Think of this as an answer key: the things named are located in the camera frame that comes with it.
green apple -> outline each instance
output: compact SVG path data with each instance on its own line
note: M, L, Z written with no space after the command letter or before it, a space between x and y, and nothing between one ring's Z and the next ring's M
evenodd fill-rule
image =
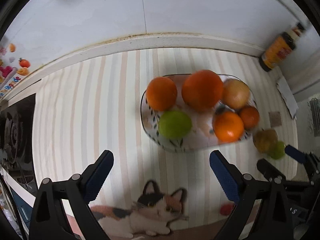
M159 120L159 133L168 139L179 139L192 128L190 117L181 111L167 111Z
M278 141L268 150L267 154L272 159L279 160L285 155L284 148L284 142Z

blue gripper pad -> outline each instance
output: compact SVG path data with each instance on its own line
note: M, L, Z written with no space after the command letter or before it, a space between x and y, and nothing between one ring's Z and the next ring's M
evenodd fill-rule
M210 167L216 175L224 193L226 194L228 200L239 203L240 197L238 192L238 184L231 176L228 169L225 167L223 162L217 156L215 151L210 154Z
M87 204L97 198L104 181L112 169L113 162L112 152L104 150L98 160L94 164L90 164L82 173L83 199Z
M307 161L306 154L297 150L291 145L287 145L284 151L291 158L294 158L298 163L305 164Z

wall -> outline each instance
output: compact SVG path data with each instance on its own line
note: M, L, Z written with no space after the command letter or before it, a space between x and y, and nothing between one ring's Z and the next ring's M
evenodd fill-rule
M20 68L18 59L25 58L31 73L98 42L167 32L222 37L263 50L295 22L276 0L30 0L1 41L4 48L16 46L2 60Z
M297 41L297 48L280 65L281 71L286 79L290 79L299 73L304 63L315 52L320 50L320 36L315 28L311 26L304 35Z
M300 66L300 71L287 79L297 102L320 93L320 49Z

cat print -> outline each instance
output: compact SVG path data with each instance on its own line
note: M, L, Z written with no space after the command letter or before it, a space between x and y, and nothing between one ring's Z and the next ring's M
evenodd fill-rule
M183 204L187 191L179 188L171 195L160 192L158 184L149 180L130 210L109 206L93 206L91 211L102 229L110 236L133 238L134 234L148 236L167 235L168 224L174 220L186 219Z

striped tablecloth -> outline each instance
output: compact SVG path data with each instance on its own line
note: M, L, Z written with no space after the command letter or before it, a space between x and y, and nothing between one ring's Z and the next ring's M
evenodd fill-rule
M211 69L239 77L251 88L260 112L261 128L270 128L269 112L281 113L276 127L279 140L297 147L296 123L276 89L279 68L266 73L255 57L210 49L147 49L86 60L43 78L36 94L33 156L38 184L43 178L65 180L111 150L115 162L97 199L128 209L137 201L145 183L154 179L171 194L188 191L188 221L173 222L171 229L206 225L225 217L219 214L226 196L209 167L209 154L219 149L242 173L256 179L262 157L252 139L194 153L165 152L144 133L140 99L156 76ZM296 175L297 163L289 157L273 163L287 179ZM67 213L71 213L66 204Z

